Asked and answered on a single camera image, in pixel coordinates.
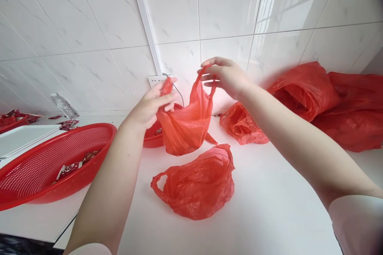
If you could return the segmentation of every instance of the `red colander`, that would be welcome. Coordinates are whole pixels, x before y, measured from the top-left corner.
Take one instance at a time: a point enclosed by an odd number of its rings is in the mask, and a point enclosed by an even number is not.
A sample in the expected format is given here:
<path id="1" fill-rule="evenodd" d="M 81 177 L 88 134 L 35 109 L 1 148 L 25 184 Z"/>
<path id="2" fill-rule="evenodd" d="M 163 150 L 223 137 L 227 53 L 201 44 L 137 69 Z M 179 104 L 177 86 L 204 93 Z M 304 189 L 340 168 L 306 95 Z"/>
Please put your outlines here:
<path id="1" fill-rule="evenodd" d="M 81 190 L 96 176 L 116 134 L 112 124 L 78 127 L 49 139 L 0 169 L 0 211 L 23 203 L 42 204 Z M 94 158 L 55 184 L 63 165 L 80 162 L 88 152 Z"/>
<path id="2" fill-rule="evenodd" d="M 174 104 L 174 110 L 180 110 L 183 107 L 179 104 Z M 147 129 L 144 136 L 145 148 L 156 148 L 164 145 L 164 136 L 161 131 L 162 127 L 159 121 L 156 121 L 150 129 Z"/>

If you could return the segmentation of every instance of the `candy wrapper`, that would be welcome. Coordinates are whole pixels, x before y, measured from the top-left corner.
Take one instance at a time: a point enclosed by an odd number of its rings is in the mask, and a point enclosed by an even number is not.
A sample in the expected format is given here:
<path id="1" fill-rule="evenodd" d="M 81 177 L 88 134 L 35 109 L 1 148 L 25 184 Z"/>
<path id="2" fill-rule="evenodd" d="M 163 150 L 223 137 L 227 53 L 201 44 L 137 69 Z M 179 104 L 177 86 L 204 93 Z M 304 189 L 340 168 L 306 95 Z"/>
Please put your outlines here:
<path id="1" fill-rule="evenodd" d="M 59 171 L 59 174 L 56 177 L 56 181 L 53 182 L 52 184 L 55 184 L 57 181 L 63 179 L 64 177 L 67 177 L 69 174 L 81 168 L 84 164 L 86 164 L 88 161 L 94 158 L 99 152 L 100 150 L 88 152 L 85 154 L 84 159 L 82 161 L 73 163 L 71 165 L 63 165 L 63 167 Z"/>
<path id="2" fill-rule="evenodd" d="M 22 114 L 19 110 L 12 110 L 12 111 L 10 111 L 9 113 L 7 113 L 5 115 L 0 115 L 0 119 L 2 119 L 3 122 L 9 122 L 8 124 L 5 124 L 5 125 L 1 125 L 1 122 L 0 122 L 0 127 L 10 125 L 10 124 L 12 124 L 12 123 L 14 123 L 14 122 L 16 122 L 18 120 L 21 120 L 25 116 L 28 116 L 28 122 L 30 124 L 34 123 L 34 122 L 37 122 L 38 119 L 40 117 L 42 117 L 42 115 Z"/>
<path id="3" fill-rule="evenodd" d="M 75 128 L 74 126 L 78 122 L 79 122 L 78 120 L 67 120 L 65 122 L 61 122 L 61 123 L 58 123 L 58 124 L 61 124 L 61 127 L 60 127 L 61 130 L 69 131 L 71 129 L 74 129 Z"/>

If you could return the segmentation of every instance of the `right hand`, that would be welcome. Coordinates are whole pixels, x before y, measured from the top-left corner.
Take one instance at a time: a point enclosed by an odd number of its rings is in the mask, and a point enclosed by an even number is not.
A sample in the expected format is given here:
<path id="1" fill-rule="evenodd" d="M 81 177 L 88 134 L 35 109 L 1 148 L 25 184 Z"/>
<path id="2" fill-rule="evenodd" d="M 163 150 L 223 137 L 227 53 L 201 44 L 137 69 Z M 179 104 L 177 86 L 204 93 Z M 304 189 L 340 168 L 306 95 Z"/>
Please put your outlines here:
<path id="1" fill-rule="evenodd" d="M 244 89 L 253 85 L 246 73 L 233 60 L 214 57 L 203 62 L 201 67 L 209 64 L 213 66 L 205 70 L 207 75 L 202 76 L 201 81 L 213 80 L 215 76 L 217 87 L 224 89 L 234 100 L 239 100 Z M 211 87 L 213 82 L 206 82 L 204 85 Z"/>

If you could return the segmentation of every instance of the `white sleeve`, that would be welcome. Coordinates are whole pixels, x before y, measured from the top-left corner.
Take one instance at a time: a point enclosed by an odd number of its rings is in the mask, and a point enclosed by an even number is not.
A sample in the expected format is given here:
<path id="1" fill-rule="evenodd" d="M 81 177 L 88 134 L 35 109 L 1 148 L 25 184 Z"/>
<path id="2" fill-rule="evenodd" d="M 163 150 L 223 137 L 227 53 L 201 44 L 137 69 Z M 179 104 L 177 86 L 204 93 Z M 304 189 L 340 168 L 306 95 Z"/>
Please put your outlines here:
<path id="1" fill-rule="evenodd" d="M 90 243 L 73 250 L 69 255 L 112 255 L 112 253 L 103 244 Z"/>
<path id="2" fill-rule="evenodd" d="M 344 255 L 383 254 L 383 199 L 344 196 L 330 204 L 328 213 Z"/>

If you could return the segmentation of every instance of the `red bowl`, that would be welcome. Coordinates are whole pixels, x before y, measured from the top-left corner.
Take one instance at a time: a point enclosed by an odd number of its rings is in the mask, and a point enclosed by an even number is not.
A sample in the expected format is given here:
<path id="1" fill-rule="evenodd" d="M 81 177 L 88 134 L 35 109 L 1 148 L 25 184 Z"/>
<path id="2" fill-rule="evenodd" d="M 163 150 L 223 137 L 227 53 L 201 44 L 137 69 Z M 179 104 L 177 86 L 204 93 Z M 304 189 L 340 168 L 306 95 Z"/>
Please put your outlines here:
<path id="1" fill-rule="evenodd" d="M 174 104 L 174 110 L 180 110 L 183 107 L 179 104 Z M 159 135 L 157 131 L 161 128 L 161 123 L 156 121 L 150 129 L 147 129 L 144 136 L 144 147 L 145 148 L 156 148 L 164 145 L 164 136 L 162 132 Z"/>

